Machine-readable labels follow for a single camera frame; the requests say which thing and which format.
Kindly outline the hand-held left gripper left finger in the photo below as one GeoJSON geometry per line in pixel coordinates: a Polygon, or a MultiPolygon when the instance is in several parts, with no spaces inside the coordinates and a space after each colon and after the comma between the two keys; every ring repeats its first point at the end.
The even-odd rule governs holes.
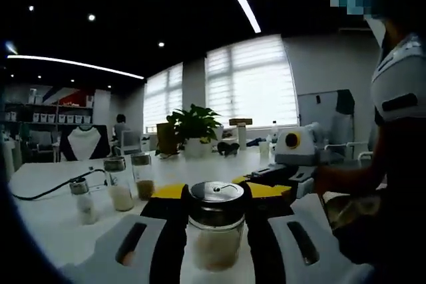
{"type": "Polygon", "coordinates": [[[179,283],[187,244],[189,187],[159,189],[138,215],[128,214],[95,242],[80,264],[63,266],[71,283],[179,283]]]}

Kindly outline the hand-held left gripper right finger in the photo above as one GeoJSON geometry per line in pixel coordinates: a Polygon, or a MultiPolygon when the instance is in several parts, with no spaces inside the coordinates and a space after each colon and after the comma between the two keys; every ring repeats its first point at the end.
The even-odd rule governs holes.
{"type": "Polygon", "coordinates": [[[373,266],[341,253],[317,194],[289,204],[281,190],[246,182],[244,197],[255,283],[368,281],[373,266]]]}

